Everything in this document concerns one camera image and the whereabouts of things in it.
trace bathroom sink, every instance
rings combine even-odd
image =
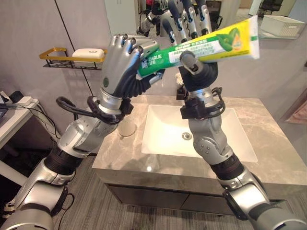
[[[183,120],[181,106],[149,105],[142,141],[142,153],[198,157],[187,119]],[[222,130],[227,142],[241,161],[257,162],[252,145],[233,108],[222,113]]]

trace robotic arm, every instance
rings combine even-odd
[[[190,2],[183,2],[191,27],[190,34],[197,37],[199,33],[194,29],[196,21]],[[209,33],[208,10],[204,1],[196,2],[201,15],[201,34]],[[180,29],[180,15],[173,15],[173,18],[177,29]],[[171,38],[173,28],[164,24]],[[180,34],[182,41],[188,39],[185,32]],[[103,64],[101,89],[97,97],[88,98],[89,108],[81,110],[66,98],[57,99],[62,108],[82,116],[68,126],[58,147],[32,172],[15,197],[16,212],[0,230],[53,229],[52,216],[60,211],[68,194],[66,185],[75,177],[75,169],[82,159],[116,129],[124,115],[132,111],[130,98],[142,94],[162,78],[163,70],[142,80],[136,79],[141,59],[158,48],[155,41],[144,36],[114,36]],[[189,92],[181,108],[182,117],[189,119],[194,148],[216,173],[217,180],[225,189],[224,197],[236,217],[249,220],[256,230],[306,230],[304,221],[270,205],[260,180],[239,161],[227,144],[221,130],[221,114],[225,109],[222,89],[210,89],[218,75],[217,63],[201,63],[188,51],[182,53],[180,61],[183,66],[179,70]]]
[[[159,45],[143,36],[114,36],[102,70],[102,87],[97,97],[89,97],[89,108],[81,110],[66,98],[57,103],[74,114],[82,115],[66,129],[61,140],[31,173],[15,197],[16,212],[1,230],[53,230],[56,215],[68,194],[66,185],[75,177],[75,169],[104,137],[112,133],[133,106],[130,98],[142,94],[162,78],[164,70],[142,80],[136,79],[141,58]]]

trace vanity cabinet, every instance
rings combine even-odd
[[[106,184],[122,204],[233,215],[222,195],[197,194],[176,190]],[[282,200],[271,200],[273,203]]]

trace white basket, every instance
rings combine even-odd
[[[305,26],[304,22],[279,15],[265,15],[261,30],[278,37],[297,37]]]

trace green toothpaste tube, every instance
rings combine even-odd
[[[155,51],[142,60],[139,75],[144,78],[160,69],[181,66],[179,57],[185,50],[193,52],[202,62],[234,58],[258,59],[260,56],[257,16],[180,45]]]

